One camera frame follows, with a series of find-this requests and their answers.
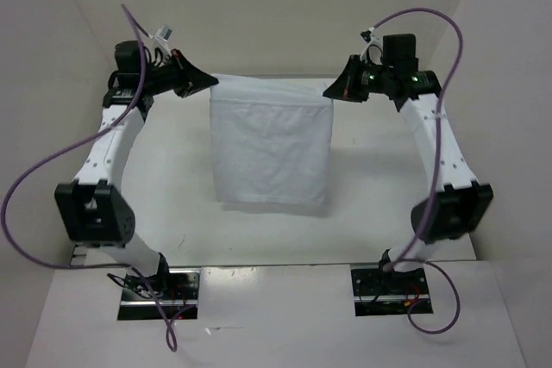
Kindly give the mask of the white skirt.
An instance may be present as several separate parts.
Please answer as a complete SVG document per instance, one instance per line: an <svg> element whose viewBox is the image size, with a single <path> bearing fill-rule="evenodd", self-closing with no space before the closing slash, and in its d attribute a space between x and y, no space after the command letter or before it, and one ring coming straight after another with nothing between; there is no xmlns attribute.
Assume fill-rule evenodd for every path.
<svg viewBox="0 0 552 368"><path fill-rule="evenodd" d="M218 201L324 204L334 104L322 89L227 74L217 80L210 137Z"/></svg>

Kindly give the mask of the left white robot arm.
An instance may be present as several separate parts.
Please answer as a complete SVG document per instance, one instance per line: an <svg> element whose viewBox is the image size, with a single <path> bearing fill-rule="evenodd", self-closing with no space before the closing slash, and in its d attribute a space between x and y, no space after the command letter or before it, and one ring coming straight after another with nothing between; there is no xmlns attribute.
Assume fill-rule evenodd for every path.
<svg viewBox="0 0 552 368"><path fill-rule="evenodd" d="M128 265L134 275L142 274L143 291L159 299L172 288L168 264L136 234L135 212L121 191L122 176L155 96L172 91L185 98L218 80L160 41L154 50L123 41L116 44L114 56L116 70L103 96L98 136L83 166L71 182L57 185L54 198L70 241L99 249Z"/></svg>

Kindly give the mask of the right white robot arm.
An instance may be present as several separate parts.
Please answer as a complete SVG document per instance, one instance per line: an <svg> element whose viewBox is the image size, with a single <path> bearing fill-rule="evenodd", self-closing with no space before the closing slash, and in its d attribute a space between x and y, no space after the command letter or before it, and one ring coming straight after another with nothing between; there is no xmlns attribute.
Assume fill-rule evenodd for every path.
<svg viewBox="0 0 552 368"><path fill-rule="evenodd" d="M323 94L351 103L363 103L372 94L388 97L413 134L428 180L429 195L411 210L411 241L382 257L379 286L396 293L408 283L407 272L420 267L444 241L461 239L478 227L493 191L477 179L461 152L436 74L418 67L415 35L378 39L368 30L361 37L366 48L348 58Z"/></svg>

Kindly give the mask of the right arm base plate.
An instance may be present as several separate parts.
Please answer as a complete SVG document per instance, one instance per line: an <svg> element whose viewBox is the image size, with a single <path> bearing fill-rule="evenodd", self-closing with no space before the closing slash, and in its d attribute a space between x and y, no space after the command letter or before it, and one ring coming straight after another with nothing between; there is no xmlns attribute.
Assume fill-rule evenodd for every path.
<svg viewBox="0 0 552 368"><path fill-rule="evenodd" d="M406 315L411 306L412 314L432 314L430 290L422 268L390 276L376 265L350 268L357 317Z"/></svg>

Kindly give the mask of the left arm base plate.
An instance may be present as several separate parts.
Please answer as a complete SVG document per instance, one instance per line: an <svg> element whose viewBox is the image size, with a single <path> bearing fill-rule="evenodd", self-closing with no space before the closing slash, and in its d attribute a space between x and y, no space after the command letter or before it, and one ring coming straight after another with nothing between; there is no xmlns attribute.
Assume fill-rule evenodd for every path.
<svg viewBox="0 0 552 368"><path fill-rule="evenodd" d="M152 284L160 306L171 320L196 320L198 318L199 268L173 267L168 274L167 287ZM117 314L118 321L152 321L161 316L145 284L137 277L125 278L109 273L108 277L122 288Z"/></svg>

